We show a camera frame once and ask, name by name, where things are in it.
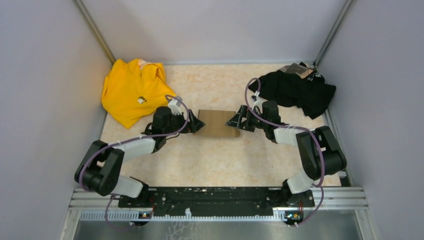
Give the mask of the brown cardboard box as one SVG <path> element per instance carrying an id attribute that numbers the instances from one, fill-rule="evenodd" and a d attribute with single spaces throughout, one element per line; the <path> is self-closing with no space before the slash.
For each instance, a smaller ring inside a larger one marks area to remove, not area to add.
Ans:
<path id="1" fill-rule="evenodd" d="M 238 138 L 241 132 L 237 128 L 226 125 L 227 121 L 235 115 L 235 111 L 200 109 L 197 117 L 205 123 L 205 126 L 194 135 L 209 138 Z"/>

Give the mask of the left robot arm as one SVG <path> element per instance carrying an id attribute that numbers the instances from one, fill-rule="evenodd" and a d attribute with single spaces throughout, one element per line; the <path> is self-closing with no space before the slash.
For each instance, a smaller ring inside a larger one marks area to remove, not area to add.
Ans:
<path id="1" fill-rule="evenodd" d="M 121 175 L 123 163 L 156 153 L 171 136 L 194 134 L 205 125 L 192 110 L 184 116 L 183 113 L 172 113 L 169 107 L 159 107 L 152 122 L 139 136 L 113 144 L 101 140 L 92 142 L 75 171 L 74 180 L 85 191 L 100 196 L 127 196 L 136 206 L 144 207 L 150 200 L 150 193 L 145 190 L 149 186 L 141 180 Z"/>

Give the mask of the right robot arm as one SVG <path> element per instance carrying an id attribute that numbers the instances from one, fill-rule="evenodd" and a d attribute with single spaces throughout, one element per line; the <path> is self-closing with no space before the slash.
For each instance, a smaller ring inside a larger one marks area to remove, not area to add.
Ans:
<path id="1" fill-rule="evenodd" d="M 281 199 L 287 206 L 295 206 L 311 186 L 322 186 L 323 177 L 334 175 L 347 166 L 347 161 L 332 130 L 327 126 L 310 130 L 281 121 L 278 104 L 266 100 L 261 107 L 241 105 L 226 126 L 254 132 L 263 130 L 274 144 L 294 146 L 298 149 L 301 169 L 286 179 L 281 187 Z"/>

